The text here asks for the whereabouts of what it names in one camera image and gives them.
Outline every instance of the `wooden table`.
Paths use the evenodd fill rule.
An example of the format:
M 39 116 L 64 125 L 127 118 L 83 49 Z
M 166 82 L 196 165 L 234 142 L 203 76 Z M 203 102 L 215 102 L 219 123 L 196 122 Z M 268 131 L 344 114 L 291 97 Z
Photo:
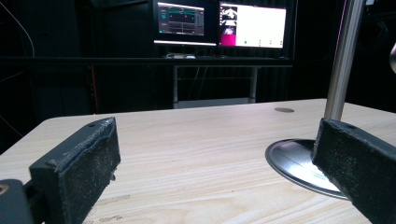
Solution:
M 265 159 L 275 141 L 315 139 L 324 107 L 318 99 L 49 119 L 0 156 L 0 179 L 26 183 L 47 151 L 115 116 L 117 180 L 85 223 L 368 223 L 350 202 L 289 182 Z M 396 145 L 395 114 L 346 104 L 343 121 Z

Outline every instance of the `desk leg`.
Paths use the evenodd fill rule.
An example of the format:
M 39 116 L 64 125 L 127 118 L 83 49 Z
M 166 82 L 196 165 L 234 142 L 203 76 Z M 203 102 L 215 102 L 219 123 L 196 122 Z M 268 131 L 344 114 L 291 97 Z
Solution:
M 178 108 L 178 99 L 177 99 L 177 70 L 178 66 L 174 67 L 174 109 Z
M 258 67 L 252 67 L 251 80 L 250 80 L 250 95 L 248 97 L 248 103 L 249 104 L 255 104 L 256 103 L 256 87 L 257 87 L 257 74 L 258 74 L 258 71 L 259 71 Z

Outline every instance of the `monitor screen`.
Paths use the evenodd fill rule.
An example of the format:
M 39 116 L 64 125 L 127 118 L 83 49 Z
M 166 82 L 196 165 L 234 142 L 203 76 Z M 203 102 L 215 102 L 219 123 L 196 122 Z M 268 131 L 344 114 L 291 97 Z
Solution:
M 153 0 L 154 43 L 216 46 L 217 5 L 206 0 Z
M 219 2 L 219 45 L 282 49 L 286 9 Z

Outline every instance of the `dark background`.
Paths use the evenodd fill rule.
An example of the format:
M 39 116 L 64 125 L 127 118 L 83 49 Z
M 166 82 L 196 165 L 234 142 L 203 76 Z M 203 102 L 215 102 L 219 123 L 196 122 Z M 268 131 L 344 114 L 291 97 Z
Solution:
M 292 68 L 260 70 L 257 102 L 326 98 L 332 74 L 341 0 L 231 1 L 291 8 L 285 50 L 154 46 L 146 1 L 1 0 L 28 31 L 36 57 L 150 58 L 166 52 L 294 58 Z M 114 6 L 114 3 L 125 3 Z M 389 53 L 396 41 L 393 0 L 368 7 L 346 101 L 396 112 L 396 75 Z M 29 39 L 0 7 L 0 57 L 31 57 Z M 0 66 L 0 153 L 45 119 L 172 108 L 172 66 Z M 248 95 L 246 68 L 182 69 L 179 97 Z

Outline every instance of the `white cable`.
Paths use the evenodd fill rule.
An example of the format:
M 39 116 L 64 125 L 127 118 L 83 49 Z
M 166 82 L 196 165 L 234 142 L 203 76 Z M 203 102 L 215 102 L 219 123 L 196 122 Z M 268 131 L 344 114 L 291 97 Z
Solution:
M 26 33 L 27 38 L 30 41 L 30 45 L 32 46 L 32 58 L 35 57 L 35 46 L 33 45 L 33 41 L 30 38 L 29 34 L 27 33 L 27 31 L 24 29 L 24 27 L 22 26 L 22 24 L 17 20 L 17 18 L 14 17 L 14 15 L 12 15 L 12 13 L 8 10 L 8 8 L 6 6 L 3 5 L 2 2 L 0 2 L 0 5 L 6 10 L 6 12 L 8 12 L 8 14 L 12 17 L 12 19 L 14 19 L 14 21 L 22 28 L 22 30 Z

